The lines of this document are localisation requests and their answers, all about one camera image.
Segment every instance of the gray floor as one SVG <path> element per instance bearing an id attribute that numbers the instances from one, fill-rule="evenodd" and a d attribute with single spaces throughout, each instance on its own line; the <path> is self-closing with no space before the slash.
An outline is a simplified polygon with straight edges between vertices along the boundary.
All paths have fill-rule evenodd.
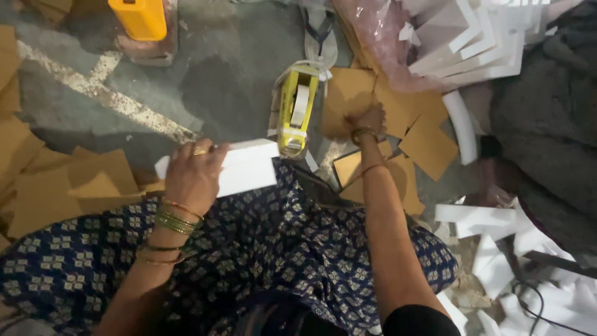
<path id="1" fill-rule="evenodd" d="M 304 59 L 298 8 L 277 2 L 232 5 L 224 0 L 181 0 L 179 22 L 183 23 L 180 48 L 172 66 L 149 68 L 123 57 L 105 85 L 215 142 L 265 137 L 273 82 L 292 62 Z M 105 51 L 115 50 L 118 23 L 111 13 L 56 30 L 39 14 L 16 14 L 10 2 L 3 1 L 0 23 L 14 25 L 19 40 L 85 76 Z M 335 32 L 337 66 L 348 66 L 352 52 L 337 26 Z M 51 149 L 70 153 L 77 145 L 95 152 L 123 148 L 132 167 L 148 169 L 177 146 L 170 138 L 102 106 L 99 100 L 63 85 L 36 61 L 25 60 L 19 75 L 23 104 L 19 117 Z M 318 174 L 334 184 L 332 159 L 355 148 L 318 135 L 321 100 L 315 106 L 308 146 L 322 166 Z M 442 127 L 453 137 L 449 121 Z M 427 205 L 423 219 L 433 223 L 435 204 L 476 191 L 475 176 L 475 166 L 463 167 L 458 159 L 439 182 L 417 168 L 419 195 Z M 467 265 L 465 271 L 470 271 L 472 262 L 471 243 L 475 244 L 466 240 L 453 247 Z M 461 289 L 477 295 L 479 288 L 477 283 Z"/>

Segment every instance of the pink plastic bag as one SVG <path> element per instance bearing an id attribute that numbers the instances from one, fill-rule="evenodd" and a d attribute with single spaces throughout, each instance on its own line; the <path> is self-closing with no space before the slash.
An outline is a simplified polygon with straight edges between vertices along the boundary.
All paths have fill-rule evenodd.
<path id="1" fill-rule="evenodd" d="M 440 83 L 411 75 L 407 66 L 408 41 L 398 34 L 410 22 L 406 10 L 395 0 L 334 0 L 336 9 L 352 24 L 359 41 L 387 75 L 395 91 L 415 92 L 440 88 Z"/>

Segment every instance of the tape roll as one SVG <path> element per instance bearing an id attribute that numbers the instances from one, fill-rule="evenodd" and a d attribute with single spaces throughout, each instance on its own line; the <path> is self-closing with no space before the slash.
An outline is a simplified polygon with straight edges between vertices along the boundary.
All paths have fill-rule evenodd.
<path id="1" fill-rule="evenodd" d="M 309 87 L 305 85 L 297 86 L 297 97 L 294 99 L 293 116 L 290 118 L 292 126 L 300 127 L 303 124 L 304 115 L 307 112 L 309 103 Z"/>

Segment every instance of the hand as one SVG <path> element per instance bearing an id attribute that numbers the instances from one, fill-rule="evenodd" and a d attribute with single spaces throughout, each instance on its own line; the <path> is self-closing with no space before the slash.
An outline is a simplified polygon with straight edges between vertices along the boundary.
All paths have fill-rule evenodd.
<path id="1" fill-rule="evenodd" d="M 347 115 L 346 120 L 354 130 L 370 129 L 377 134 L 386 132 L 386 127 L 384 126 L 384 123 L 386 122 L 386 111 L 383 110 L 381 104 L 372 107 L 361 114 Z"/>
<path id="2" fill-rule="evenodd" d="M 174 151 L 166 173 L 166 197 L 200 215 L 216 200 L 222 162 L 230 147 L 228 143 L 211 145 L 209 139 L 186 143 Z"/>

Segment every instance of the gray fabric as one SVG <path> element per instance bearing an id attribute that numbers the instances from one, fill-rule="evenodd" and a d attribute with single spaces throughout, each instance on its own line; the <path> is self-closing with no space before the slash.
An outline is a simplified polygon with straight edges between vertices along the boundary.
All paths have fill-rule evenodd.
<path id="1" fill-rule="evenodd" d="M 491 127 L 536 182 L 519 191 L 546 231 L 597 267 L 597 0 L 554 22 L 555 36 L 525 54 L 520 76 L 496 81 Z"/>

